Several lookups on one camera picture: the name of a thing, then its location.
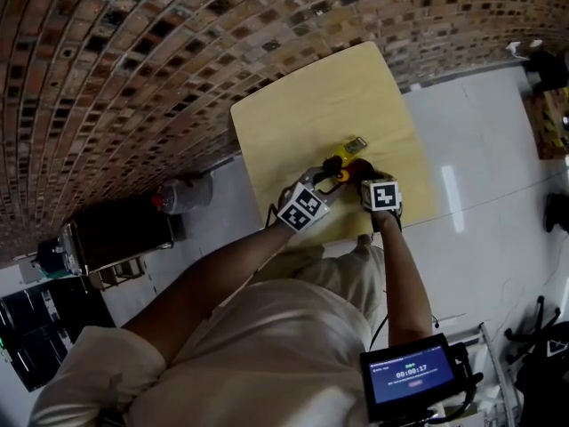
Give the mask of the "small wooden rack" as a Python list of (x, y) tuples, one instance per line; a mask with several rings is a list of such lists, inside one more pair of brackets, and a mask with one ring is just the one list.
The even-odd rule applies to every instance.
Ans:
[(93, 288), (103, 292), (127, 281), (140, 278), (145, 274), (145, 267), (140, 257), (135, 257), (112, 266), (96, 270), (88, 275)]

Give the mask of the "white metal rack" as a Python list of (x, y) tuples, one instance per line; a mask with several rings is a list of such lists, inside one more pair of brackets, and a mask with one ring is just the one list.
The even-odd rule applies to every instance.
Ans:
[(463, 342), (474, 373), (482, 373), (472, 404), (444, 427), (518, 427), (519, 400), (512, 394), (509, 370), (500, 360), (485, 325), (449, 336), (449, 343)]

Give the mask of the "person's beige clothing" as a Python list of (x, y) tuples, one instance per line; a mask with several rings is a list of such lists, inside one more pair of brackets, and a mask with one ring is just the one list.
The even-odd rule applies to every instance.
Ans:
[(272, 270), (219, 307), (172, 363), (88, 326), (29, 427), (368, 427), (359, 364), (382, 314), (383, 252), (362, 244), (293, 278)]

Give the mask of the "dark brown cloth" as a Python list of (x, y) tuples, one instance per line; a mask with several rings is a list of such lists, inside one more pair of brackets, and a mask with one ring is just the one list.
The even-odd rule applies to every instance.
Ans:
[(377, 171), (370, 162), (362, 158), (352, 160), (347, 170), (349, 172), (349, 181), (356, 185), (359, 185), (362, 181), (378, 181), (384, 178), (384, 175)]

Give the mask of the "person's right forearm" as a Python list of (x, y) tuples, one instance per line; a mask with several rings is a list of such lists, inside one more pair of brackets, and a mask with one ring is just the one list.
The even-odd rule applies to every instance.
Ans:
[(373, 213), (383, 243), (389, 346), (432, 335), (432, 311), (427, 291), (396, 216)]

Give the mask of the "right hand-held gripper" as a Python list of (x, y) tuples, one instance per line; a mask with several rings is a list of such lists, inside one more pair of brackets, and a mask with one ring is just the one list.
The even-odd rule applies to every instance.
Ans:
[(401, 214), (402, 194), (397, 180), (390, 174), (366, 174), (360, 182), (360, 197), (369, 212)]

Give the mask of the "person's left forearm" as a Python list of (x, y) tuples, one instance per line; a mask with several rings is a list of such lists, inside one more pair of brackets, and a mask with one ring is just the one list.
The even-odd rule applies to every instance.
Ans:
[(150, 343), (166, 363), (222, 302), (235, 293), (292, 238), (286, 224), (240, 238), (185, 269), (124, 329)]

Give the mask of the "white power plug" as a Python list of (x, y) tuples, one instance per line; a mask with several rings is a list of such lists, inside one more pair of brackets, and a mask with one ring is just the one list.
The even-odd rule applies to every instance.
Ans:
[(534, 39), (530, 42), (512, 41), (507, 44), (506, 50), (515, 59), (530, 60), (531, 54), (541, 49), (542, 44), (541, 39)]

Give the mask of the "black bag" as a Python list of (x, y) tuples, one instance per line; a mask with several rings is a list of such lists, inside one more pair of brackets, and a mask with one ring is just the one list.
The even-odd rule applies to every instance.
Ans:
[(547, 51), (532, 52), (525, 62), (525, 71), (539, 76), (539, 81), (532, 86), (534, 94), (562, 89), (569, 82), (565, 60)]

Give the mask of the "black tablet with blue screen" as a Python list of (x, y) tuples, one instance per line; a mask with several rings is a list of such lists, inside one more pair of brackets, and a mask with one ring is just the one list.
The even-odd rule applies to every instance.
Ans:
[(482, 373), (464, 343), (443, 334), (364, 352), (359, 357), (365, 403), (378, 427), (426, 427), (458, 419), (474, 401)]

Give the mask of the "black office chair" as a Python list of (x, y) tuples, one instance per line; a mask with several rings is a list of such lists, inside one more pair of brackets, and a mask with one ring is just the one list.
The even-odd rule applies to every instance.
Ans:
[(555, 226), (569, 233), (569, 195), (550, 193), (546, 198), (544, 228), (550, 233)]
[(537, 299), (537, 317), (530, 334), (504, 336), (523, 346), (505, 359), (510, 365), (521, 361), (514, 386), (523, 395), (518, 427), (569, 427), (569, 321), (561, 322), (556, 307), (548, 323), (543, 322), (544, 301)]

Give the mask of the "yellow bottle with dark cap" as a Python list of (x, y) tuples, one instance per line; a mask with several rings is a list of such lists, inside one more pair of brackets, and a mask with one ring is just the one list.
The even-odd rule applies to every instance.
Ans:
[(323, 170), (327, 173), (339, 173), (342, 169), (346, 169), (349, 163), (366, 147), (367, 142), (362, 137), (344, 142), (323, 162)]

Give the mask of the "cardboard box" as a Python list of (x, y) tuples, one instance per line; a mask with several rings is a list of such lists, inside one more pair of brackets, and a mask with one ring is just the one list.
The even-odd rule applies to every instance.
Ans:
[(539, 159), (569, 156), (569, 87), (527, 95), (523, 103)]

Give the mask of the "black computer case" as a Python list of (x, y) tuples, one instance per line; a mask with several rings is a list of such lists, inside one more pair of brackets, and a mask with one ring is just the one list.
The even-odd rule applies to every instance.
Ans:
[(0, 297), (0, 351), (29, 392), (55, 376), (85, 327), (114, 325), (101, 293), (79, 278)]

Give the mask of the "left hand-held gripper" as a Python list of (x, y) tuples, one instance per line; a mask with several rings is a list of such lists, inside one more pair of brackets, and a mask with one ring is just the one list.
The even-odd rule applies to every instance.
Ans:
[(322, 195), (331, 195), (343, 186), (337, 179), (329, 179), (331, 177), (332, 172), (322, 166), (309, 168), (284, 190), (283, 204), (277, 209), (277, 219), (296, 233), (321, 220), (330, 212)]

